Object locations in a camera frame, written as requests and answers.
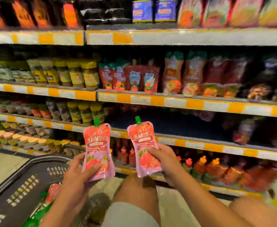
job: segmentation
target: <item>forearm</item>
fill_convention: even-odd
[[[253,227],[208,193],[187,172],[178,172],[171,180],[202,227]]]
[[[56,200],[39,227],[69,227],[75,216],[64,201]]]

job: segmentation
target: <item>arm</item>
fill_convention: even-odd
[[[168,181],[180,192],[202,227],[253,227],[189,175],[170,147],[158,143],[158,148],[147,147],[149,153],[161,162]]]
[[[89,183],[88,186],[84,184],[100,168],[100,164],[95,164],[90,169],[81,172],[80,161],[84,157],[85,153],[77,155],[70,162],[60,192],[39,227],[69,227],[79,214],[88,197],[89,188],[95,182]]]

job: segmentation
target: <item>pink package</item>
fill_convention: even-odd
[[[101,168],[89,179],[95,181],[115,176],[114,164],[110,154],[111,127],[108,123],[99,126],[90,126],[83,131],[86,145],[86,155],[83,161],[83,170],[91,168],[94,164],[100,163]]]
[[[162,168],[161,163],[146,149],[146,146],[158,149],[152,123],[141,122],[138,116],[135,119],[136,124],[130,125],[127,131],[134,146],[137,175],[144,177],[162,171]]]

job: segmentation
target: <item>store shelf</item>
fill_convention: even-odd
[[[181,94],[175,96],[164,96],[162,93],[147,95],[143,92],[117,92],[98,89],[98,100],[104,102],[134,103],[160,107],[187,108],[195,110],[207,110],[217,112],[228,112],[237,114],[276,116],[277,105],[272,101],[261,103],[250,103],[246,99],[224,99],[222,97],[186,98]]]
[[[0,44],[84,45],[83,30],[0,31]]]
[[[129,168],[123,168],[123,167],[114,167],[115,172],[121,173],[121,174],[132,174],[135,171],[135,169],[129,169]],[[157,174],[157,175],[151,175],[150,176],[154,180],[162,181],[165,182],[165,178],[162,174]],[[201,185],[207,190],[207,191],[212,191],[212,192],[217,192],[217,193],[222,193],[222,194],[227,194],[227,195],[232,195],[232,196],[245,196],[245,195],[250,195],[250,196],[255,196],[255,197],[262,197],[262,193],[257,193],[257,192],[248,192],[248,191],[243,191],[243,190],[237,190],[237,189],[230,189],[230,188],[225,188],[225,187],[218,187],[218,186],[212,186],[208,184],[201,183]]]
[[[69,99],[96,100],[96,91],[89,89],[75,90],[73,87],[65,86],[39,86],[39,85],[20,85],[19,83],[3,83],[0,82],[0,91],[16,92],[23,94],[32,94],[39,96],[53,96]]]
[[[0,120],[8,122],[19,122],[30,125],[44,126],[49,128],[69,130],[75,132],[83,132],[87,127],[82,124],[74,124],[70,122],[58,122],[54,120],[37,119],[32,116],[21,116],[16,114],[0,113]],[[126,129],[117,129],[112,126],[111,137],[126,138],[128,133]],[[155,139],[159,143],[173,146],[181,146],[187,148],[201,149],[207,151],[228,153],[241,156],[256,157],[261,159],[277,161],[277,148],[269,148],[263,146],[246,145],[240,146],[232,142],[207,140],[193,137],[181,137],[168,134],[155,133]]]
[[[277,28],[88,30],[91,45],[258,45],[277,46]]]

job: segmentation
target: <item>beige tile floor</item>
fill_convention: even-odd
[[[28,159],[0,153],[0,183],[22,166]],[[122,179],[103,180],[96,184],[90,195],[104,192],[112,199]],[[182,196],[173,189],[158,187],[159,207],[163,227],[200,226]],[[228,205],[230,201],[221,200]]]

